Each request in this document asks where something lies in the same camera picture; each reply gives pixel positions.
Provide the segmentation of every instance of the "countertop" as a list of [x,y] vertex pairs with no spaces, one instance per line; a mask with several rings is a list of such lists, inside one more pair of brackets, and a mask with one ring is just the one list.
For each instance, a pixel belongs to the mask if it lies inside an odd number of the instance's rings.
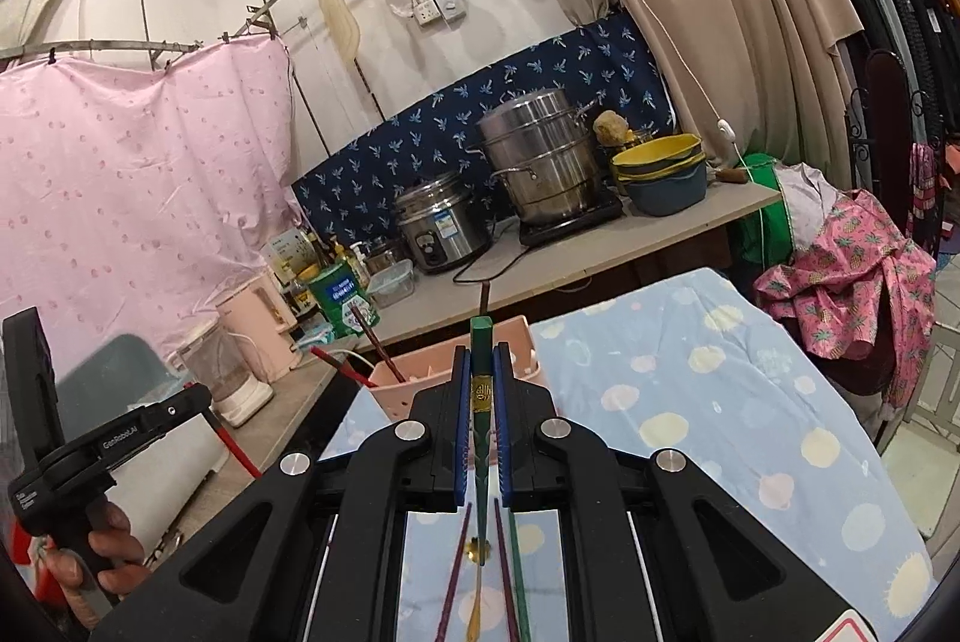
[[[632,215],[628,204],[624,207],[627,215],[620,220],[536,249],[493,280],[490,311],[678,244],[780,199],[776,191],[757,184],[714,182],[704,200],[670,217]],[[464,277],[493,276],[522,249],[514,223]],[[453,284],[454,273],[419,274],[412,295],[380,311],[380,322],[374,328],[380,341],[402,341],[474,316],[480,284]],[[360,337],[357,346],[361,351],[371,349],[366,337]]]
[[[353,349],[355,338],[342,338],[329,347]],[[309,359],[277,380],[274,397],[238,429],[229,429],[248,458],[263,470],[272,465],[320,398],[334,370],[324,362]],[[173,527],[189,539],[253,481],[235,458],[227,458],[220,471],[211,474],[181,511]]]

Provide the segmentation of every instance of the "blue gripper pad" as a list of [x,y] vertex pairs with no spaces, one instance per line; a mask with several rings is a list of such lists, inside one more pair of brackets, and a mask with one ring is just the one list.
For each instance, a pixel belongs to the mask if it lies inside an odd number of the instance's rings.
[[500,498],[503,506],[510,506],[512,491],[514,490],[514,475],[510,455],[510,431],[507,425],[507,395],[506,386],[512,382],[511,373],[503,368],[500,348],[506,348],[507,357],[510,349],[503,342],[493,350],[493,416],[496,422],[496,473],[500,477]]
[[467,462],[469,461],[469,425],[470,425],[470,351],[464,353],[464,362],[460,365],[460,407],[457,410],[457,441],[454,445],[454,465],[459,466],[457,484],[454,488],[454,500],[457,506],[464,506],[467,498]]

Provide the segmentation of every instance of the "navy palm tree fabric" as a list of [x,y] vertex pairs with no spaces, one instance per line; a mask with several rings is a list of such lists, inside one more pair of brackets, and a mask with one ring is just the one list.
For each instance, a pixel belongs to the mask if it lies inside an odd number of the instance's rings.
[[317,230],[350,241],[395,235],[394,199],[454,170],[489,218],[514,213],[486,158],[476,123],[511,98],[561,87],[582,107],[624,116],[632,129],[673,131],[664,83],[640,30],[626,12],[578,27],[477,70],[388,119],[296,180],[294,190]]

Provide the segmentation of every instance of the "power socket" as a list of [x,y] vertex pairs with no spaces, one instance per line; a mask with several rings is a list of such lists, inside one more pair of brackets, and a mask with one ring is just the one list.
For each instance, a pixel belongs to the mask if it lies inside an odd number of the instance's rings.
[[442,16],[440,8],[433,0],[426,0],[414,9],[414,19],[420,27],[426,27]]
[[467,15],[467,9],[464,8],[464,1],[461,0],[434,0],[440,9],[440,15],[447,22],[456,22]]

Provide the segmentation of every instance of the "blue polka dot tablecloth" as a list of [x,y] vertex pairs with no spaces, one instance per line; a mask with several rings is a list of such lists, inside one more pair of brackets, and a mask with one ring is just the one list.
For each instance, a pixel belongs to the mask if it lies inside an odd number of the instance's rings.
[[[858,610],[878,642],[893,642],[930,596],[923,540],[853,412],[786,331],[727,280],[701,269],[532,330],[561,415],[617,450],[685,452]],[[355,449],[387,424],[361,391],[325,457]],[[472,494],[472,479],[467,487]],[[491,498],[496,487],[492,472]],[[410,515],[398,642],[434,638],[463,514]],[[476,534],[475,513],[469,531]],[[488,539],[481,639],[501,642],[493,503]],[[532,639],[562,642],[555,514],[518,515],[517,543]],[[464,638],[474,589],[475,567],[464,559],[450,642]]]

